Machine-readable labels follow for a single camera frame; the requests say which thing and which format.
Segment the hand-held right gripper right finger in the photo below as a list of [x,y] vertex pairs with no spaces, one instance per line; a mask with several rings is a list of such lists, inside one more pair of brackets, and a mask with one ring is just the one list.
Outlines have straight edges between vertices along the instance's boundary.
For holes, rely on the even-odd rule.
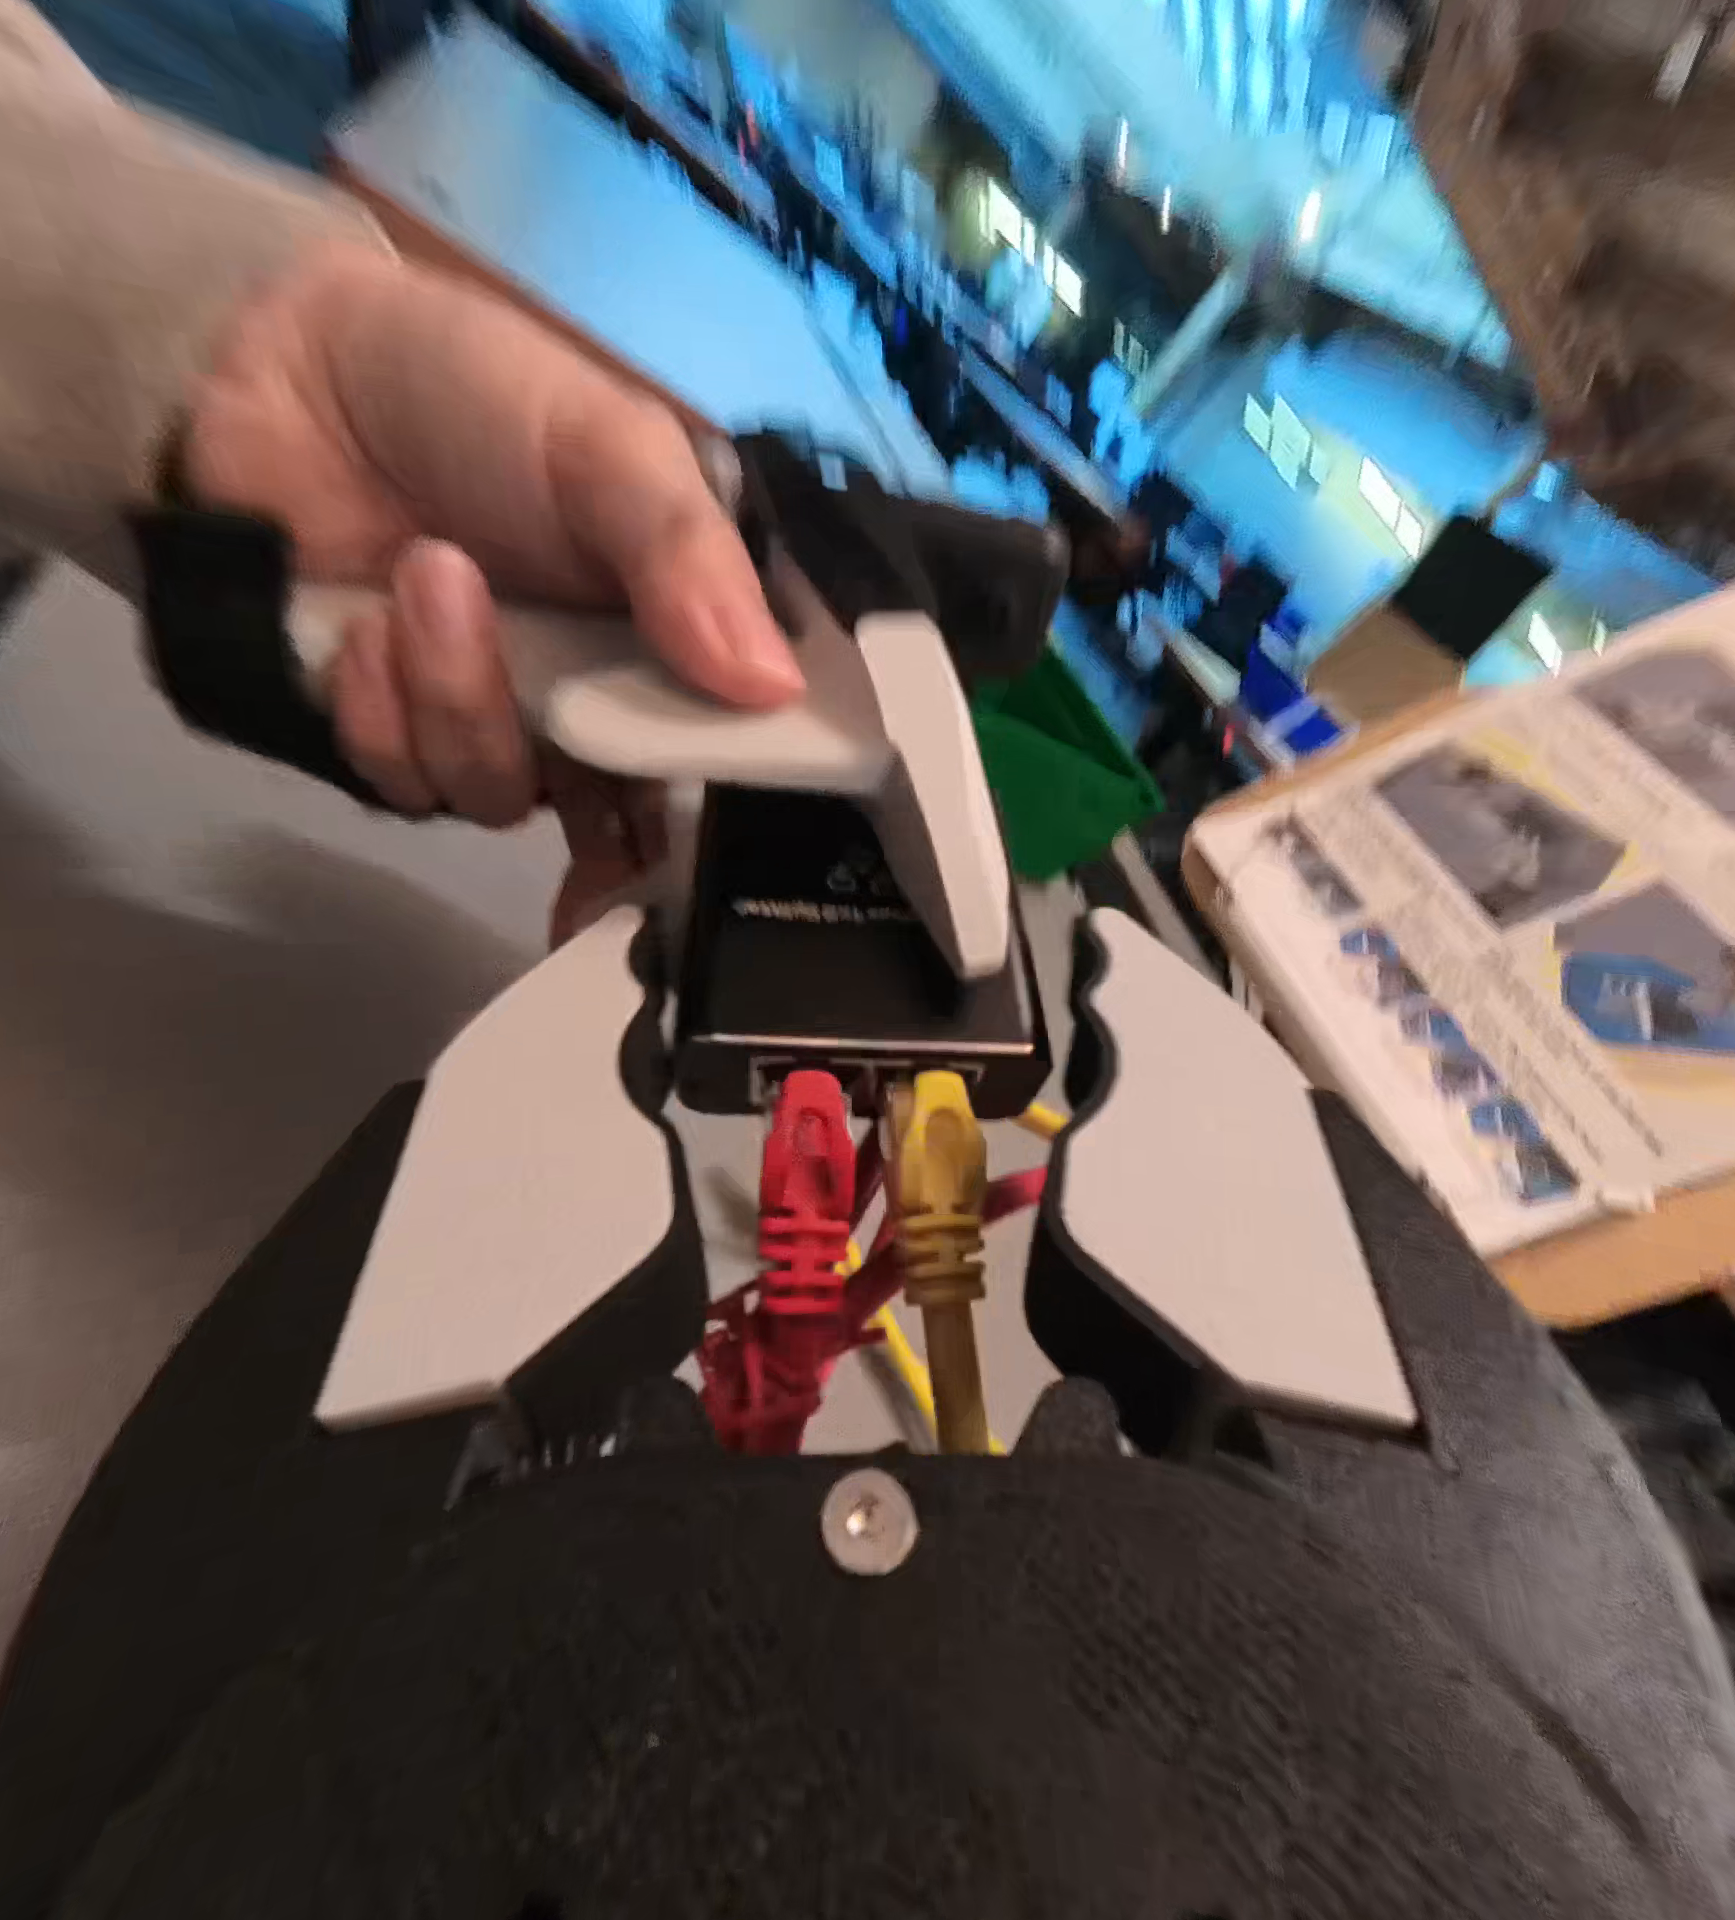
[[1216,986],[1087,909],[1030,1341],[1172,1458],[1231,1409],[1423,1431],[1315,1085]]

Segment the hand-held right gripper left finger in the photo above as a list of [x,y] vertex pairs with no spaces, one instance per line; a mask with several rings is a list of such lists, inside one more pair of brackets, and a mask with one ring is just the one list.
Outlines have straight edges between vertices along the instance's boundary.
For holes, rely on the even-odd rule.
[[707,1277],[662,1106],[662,944],[610,909],[419,1079],[320,1431],[511,1409],[538,1438],[602,1438],[627,1383],[667,1379]]

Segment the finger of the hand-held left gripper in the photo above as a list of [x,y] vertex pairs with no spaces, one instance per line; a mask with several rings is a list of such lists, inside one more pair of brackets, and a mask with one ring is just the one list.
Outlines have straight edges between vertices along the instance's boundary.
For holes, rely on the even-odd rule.
[[949,647],[924,606],[868,606],[845,640],[845,736],[887,865],[949,975],[1011,951],[1011,872]]

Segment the green plastic bin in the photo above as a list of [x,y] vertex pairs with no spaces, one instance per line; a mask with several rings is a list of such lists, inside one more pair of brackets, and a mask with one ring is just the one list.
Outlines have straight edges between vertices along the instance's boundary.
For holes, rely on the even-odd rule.
[[1144,764],[1119,739],[1059,647],[1024,678],[969,694],[983,781],[1019,880],[1049,880],[1101,865],[1124,831],[1164,808]]

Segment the black ethernet splitter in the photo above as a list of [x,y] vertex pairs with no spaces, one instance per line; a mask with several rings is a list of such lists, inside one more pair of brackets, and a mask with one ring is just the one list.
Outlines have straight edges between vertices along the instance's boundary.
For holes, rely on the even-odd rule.
[[995,975],[966,986],[836,794],[705,789],[679,953],[667,1085],[698,1116],[768,1116],[789,1067],[878,1116],[921,1067],[960,1067],[983,1124],[1049,1079],[1043,994],[1011,891]]

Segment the person's left forearm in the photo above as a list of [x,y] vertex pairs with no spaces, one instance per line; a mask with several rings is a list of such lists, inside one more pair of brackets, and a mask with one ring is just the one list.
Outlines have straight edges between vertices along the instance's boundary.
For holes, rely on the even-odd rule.
[[315,252],[388,252],[334,186],[115,102],[0,6],[0,560],[129,572],[226,321]]

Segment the person's left hand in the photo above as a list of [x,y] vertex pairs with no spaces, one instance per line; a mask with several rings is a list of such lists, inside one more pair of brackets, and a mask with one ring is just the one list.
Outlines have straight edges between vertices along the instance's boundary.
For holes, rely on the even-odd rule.
[[531,739],[494,602],[619,606],[736,710],[801,694],[686,419],[470,280],[334,245],[256,292],[189,394],[178,480],[291,529],[302,572],[384,585],[320,678],[334,750],[395,813],[554,808],[550,944],[662,865],[662,794]]

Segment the black monitor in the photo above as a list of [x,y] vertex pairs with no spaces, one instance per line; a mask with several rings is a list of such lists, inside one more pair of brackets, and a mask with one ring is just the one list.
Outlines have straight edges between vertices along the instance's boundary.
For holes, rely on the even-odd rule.
[[1476,660],[1549,572],[1544,549],[1494,532],[1479,517],[1450,517],[1387,606],[1442,657]]

